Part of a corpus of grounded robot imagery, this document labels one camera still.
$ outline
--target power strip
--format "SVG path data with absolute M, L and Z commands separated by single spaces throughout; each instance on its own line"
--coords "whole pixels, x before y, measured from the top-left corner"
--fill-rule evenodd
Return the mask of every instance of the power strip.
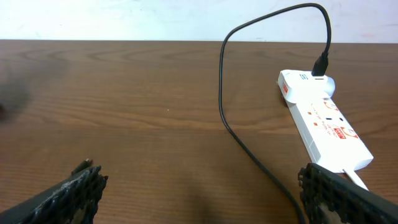
M 283 70 L 277 83 L 312 162 L 332 172 L 345 172 L 367 189 L 354 170 L 366 167 L 373 156 L 331 100 L 333 79 Z

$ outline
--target brown tabletop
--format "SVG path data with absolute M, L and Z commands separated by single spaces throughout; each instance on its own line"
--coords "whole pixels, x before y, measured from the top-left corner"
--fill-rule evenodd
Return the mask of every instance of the brown tabletop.
M 68 177 L 109 175 L 95 223 L 295 223 L 293 206 L 225 130 L 221 42 L 0 41 L 0 211 Z M 299 199 L 310 158 L 275 84 L 324 44 L 234 42 L 232 128 Z M 398 203 L 398 45 L 332 44 L 333 100 L 374 156 L 358 175 Z

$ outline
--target black cable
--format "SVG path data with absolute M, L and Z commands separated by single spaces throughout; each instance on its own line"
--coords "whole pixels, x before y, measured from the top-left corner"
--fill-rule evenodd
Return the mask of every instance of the black cable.
M 268 175 L 268 177 L 274 181 L 274 183 L 281 189 L 281 191 L 283 191 L 283 193 L 286 194 L 287 198 L 292 202 L 297 216 L 298 216 L 298 220 L 299 223 L 303 224 L 305 223 L 305 219 L 304 219 L 304 215 L 300 209 L 299 204 L 296 202 L 296 200 L 293 198 L 292 194 L 286 189 L 286 187 L 279 182 L 279 180 L 264 166 L 261 164 L 261 162 L 253 155 L 253 153 L 248 149 L 248 147 L 245 146 L 245 144 L 243 144 L 242 140 L 240 140 L 240 138 L 238 138 L 238 136 L 233 132 L 233 130 L 231 129 L 231 127 L 228 125 L 228 123 L 225 120 L 225 116 L 224 116 L 224 112 L 223 112 L 223 59 L 224 59 L 224 50 L 225 50 L 225 45 L 228 41 L 228 39 L 236 32 L 239 31 L 247 26 L 250 26 L 251 24 L 254 24 L 256 22 L 262 21 L 264 19 L 268 19 L 272 16 L 276 16 L 278 14 L 284 13 L 284 12 L 288 12 L 294 9 L 300 9 L 303 7 L 315 7 L 317 9 L 319 9 L 322 14 L 323 17 L 325 18 L 325 22 L 326 22 L 326 29 L 327 29 L 327 42 L 326 42 L 326 47 L 325 50 L 322 53 L 322 57 L 326 56 L 327 59 L 327 55 L 328 55 L 328 51 L 329 51 L 329 47 L 330 47 L 330 42 L 331 42 L 331 27 L 330 27 L 330 21 L 329 21 L 329 17 L 328 17 L 328 13 L 326 12 L 325 8 L 323 8 L 321 5 L 319 4 L 315 4 L 315 3 L 305 3 L 305 4 L 299 4 L 296 6 L 291 6 L 291 7 L 287 7 L 285 9 L 281 9 L 278 10 L 276 12 L 270 13 L 268 15 L 259 17 L 257 19 L 254 19 L 252 21 L 249 21 L 243 25 L 238 26 L 237 28 L 233 29 L 226 37 L 225 40 L 223 41 L 223 45 L 221 46 L 221 53 L 220 53 L 220 79 L 219 79 L 219 86 L 218 86 L 218 109 L 220 110 L 220 115 L 221 115 L 221 119 L 223 120 L 223 123 L 226 127 L 226 129 L 228 130 L 228 132 L 232 135 L 232 137 L 234 137 L 234 139 L 238 142 L 238 144 L 243 148 L 243 150 L 248 154 L 248 156 L 254 161 L 254 163 L 257 164 L 257 166 Z

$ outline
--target black plug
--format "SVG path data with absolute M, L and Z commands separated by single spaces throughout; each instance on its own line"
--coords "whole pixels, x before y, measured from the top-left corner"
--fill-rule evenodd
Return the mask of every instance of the black plug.
M 315 62 L 315 65 L 313 65 L 312 69 L 312 76 L 324 76 L 326 73 L 326 69 L 328 68 L 329 65 L 329 60 L 328 60 L 328 54 L 323 52 L 320 57 L 318 57 L 318 60 Z

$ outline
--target white background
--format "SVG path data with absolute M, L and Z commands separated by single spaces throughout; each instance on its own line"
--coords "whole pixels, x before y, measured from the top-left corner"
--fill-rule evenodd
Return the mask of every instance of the white background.
M 223 40 L 236 26 L 306 1 L 1 0 L 0 39 Z M 398 42 L 397 0 L 317 0 L 331 18 L 333 42 Z M 260 22 L 232 40 L 324 42 L 315 8 Z

